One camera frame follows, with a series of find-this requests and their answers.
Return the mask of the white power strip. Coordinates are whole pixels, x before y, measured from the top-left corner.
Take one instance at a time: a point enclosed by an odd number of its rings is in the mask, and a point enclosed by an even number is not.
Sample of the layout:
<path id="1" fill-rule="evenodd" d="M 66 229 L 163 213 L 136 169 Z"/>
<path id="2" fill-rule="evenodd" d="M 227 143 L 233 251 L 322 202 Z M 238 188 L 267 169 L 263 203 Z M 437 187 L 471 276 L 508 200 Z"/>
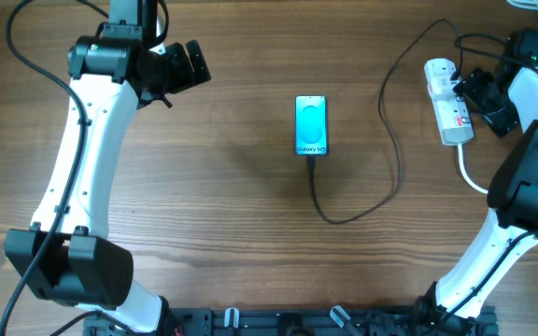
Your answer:
<path id="1" fill-rule="evenodd" d="M 432 77 L 438 76 L 448 76 L 452 80 L 461 81 L 456 65 L 445 58 L 427 61 L 424 65 L 424 72 L 427 84 Z M 461 96 L 455 93 L 454 96 L 445 100 L 432 100 L 432 105 L 444 146 L 461 145 L 474 137 L 469 111 Z"/>

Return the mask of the blue Galaxy S25 smartphone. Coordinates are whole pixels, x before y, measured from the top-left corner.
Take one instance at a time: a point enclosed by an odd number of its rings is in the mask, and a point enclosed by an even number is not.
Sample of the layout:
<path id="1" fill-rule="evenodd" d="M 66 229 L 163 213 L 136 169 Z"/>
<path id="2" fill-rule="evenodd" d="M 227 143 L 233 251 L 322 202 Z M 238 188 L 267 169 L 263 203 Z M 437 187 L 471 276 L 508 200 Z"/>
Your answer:
<path id="1" fill-rule="evenodd" d="M 295 98 L 294 151 L 299 156 L 328 153 L 327 100 L 322 95 Z"/>

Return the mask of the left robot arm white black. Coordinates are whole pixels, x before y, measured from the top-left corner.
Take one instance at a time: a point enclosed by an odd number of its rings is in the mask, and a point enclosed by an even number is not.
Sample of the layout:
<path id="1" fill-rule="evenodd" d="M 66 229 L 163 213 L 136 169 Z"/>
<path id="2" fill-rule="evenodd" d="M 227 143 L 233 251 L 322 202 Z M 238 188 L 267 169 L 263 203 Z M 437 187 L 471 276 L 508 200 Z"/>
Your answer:
<path id="1" fill-rule="evenodd" d="M 210 79 L 196 41 L 167 44 L 163 1 L 114 1 L 68 53 L 68 117 L 46 193 L 5 253 L 18 289 L 77 307 L 126 335 L 180 335 L 167 300 L 134 278 L 132 254 L 108 238 L 110 191 L 135 112 Z"/>

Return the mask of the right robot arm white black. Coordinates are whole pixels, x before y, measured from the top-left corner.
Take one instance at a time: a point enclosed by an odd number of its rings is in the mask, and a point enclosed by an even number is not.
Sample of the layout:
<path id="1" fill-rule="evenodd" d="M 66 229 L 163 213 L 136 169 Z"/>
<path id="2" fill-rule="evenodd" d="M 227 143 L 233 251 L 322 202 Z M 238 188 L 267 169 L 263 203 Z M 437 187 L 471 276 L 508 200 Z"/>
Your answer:
<path id="1" fill-rule="evenodd" d="M 483 190 L 488 213 L 481 230 L 454 268 L 412 308 L 409 328 L 423 335 L 475 330 L 488 295 L 538 245 L 538 31 L 514 32 L 502 44 L 493 74 L 475 69 L 461 77 L 460 64 L 445 58 L 424 66 L 444 145 L 461 148 L 473 138 L 468 105 L 498 135 L 515 126 L 522 135 Z"/>

